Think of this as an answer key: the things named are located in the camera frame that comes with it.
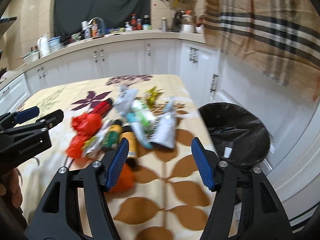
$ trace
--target faucet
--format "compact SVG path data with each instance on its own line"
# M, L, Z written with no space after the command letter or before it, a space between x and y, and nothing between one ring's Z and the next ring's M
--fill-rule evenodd
M100 33L99 33L99 36L104 36L105 34L106 34L106 31L105 31L105 27L104 27L104 20L102 20L100 17L95 17L95 18L93 18L93 19L91 19L90 20L90 22L88 23L88 25L90 26L91 25L91 23L92 23L92 21L93 20L99 20L100 21L100 23L101 23L101 27L102 28L100 28Z

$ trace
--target white pitcher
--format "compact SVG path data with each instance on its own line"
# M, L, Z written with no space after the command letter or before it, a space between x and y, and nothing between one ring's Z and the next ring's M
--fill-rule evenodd
M47 34L43 35L41 38L39 38L37 45L40 50L40 56L44 57L50 54L50 48L49 48L49 39Z

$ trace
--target orange object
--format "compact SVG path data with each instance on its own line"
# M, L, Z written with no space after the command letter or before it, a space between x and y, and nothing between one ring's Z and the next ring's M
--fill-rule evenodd
M117 184L110 190L110 192L127 191L134 186L134 181L134 174L130 166L127 163L125 163L120 173Z
M73 159L81 158L84 142L94 136L102 126L99 114L83 113L72 118L72 127L77 132L66 150L68 156Z

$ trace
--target floral tablecloth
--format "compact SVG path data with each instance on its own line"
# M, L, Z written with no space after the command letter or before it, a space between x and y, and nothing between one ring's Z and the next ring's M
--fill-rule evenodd
M177 103L177 140L172 152L148 151L139 146L139 170L136 184L129 192L105 194L122 240L198 240L210 213L215 193L203 184L190 150L191 140L199 137L204 147L213 150L211 139L195 105L180 78L175 75L137 75L76 82L41 90L20 109L40 108L40 116L57 109L64 111L62 123L50 130L52 147L19 166L22 174L25 218L30 221L46 187L66 162L65 150L75 132L71 118L109 97L116 99L119 85L139 89L138 97L157 86L162 94L157 103L171 96ZM107 116L120 116L112 109ZM90 161L75 160L70 169L86 167ZM84 233L91 236L85 211L83 190L79 189L79 207Z

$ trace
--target black trash bag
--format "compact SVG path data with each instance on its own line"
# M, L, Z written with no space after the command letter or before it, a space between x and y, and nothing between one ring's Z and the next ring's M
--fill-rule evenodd
M221 160L225 147L232 148L227 159L239 169L250 169L263 161L270 137L261 120L241 106L212 103L199 108L202 119Z

